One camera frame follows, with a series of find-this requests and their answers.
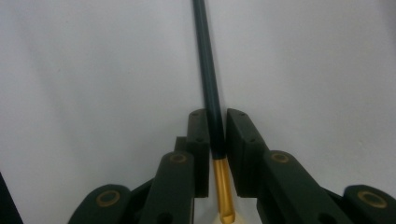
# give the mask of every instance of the white surface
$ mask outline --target white surface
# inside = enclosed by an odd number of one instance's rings
[[[224,109],[321,186],[395,197],[394,1],[208,6]],[[1,1],[0,74],[0,169],[30,224],[152,178],[203,107],[190,1]],[[213,220],[214,197],[196,201],[195,223]],[[235,206],[259,222],[255,200]]]

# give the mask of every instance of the gold metal tube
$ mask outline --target gold metal tube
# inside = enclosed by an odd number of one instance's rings
[[[223,224],[231,224],[235,221],[235,210],[233,209],[227,158],[213,160],[213,167],[215,170],[216,190],[218,192],[220,221]]]

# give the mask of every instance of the gray background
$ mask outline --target gray background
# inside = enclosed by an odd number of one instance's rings
[[[327,189],[395,197],[395,2],[207,7],[224,112],[248,113]],[[0,169],[25,223],[149,180],[203,107],[190,1],[0,1],[0,74]],[[212,188],[196,223],[216,207]],[[254,200],[236,207],[259,222]]]

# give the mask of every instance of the gold ferrule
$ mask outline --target gold ferrule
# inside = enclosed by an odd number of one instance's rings
[[[218,192],[219,216],[223,224],[231,224],[235,221],[235,210],[233,209],[233,196],[230,189],[230,177],[228,174],[227,158],[213,160],[216,190]]]

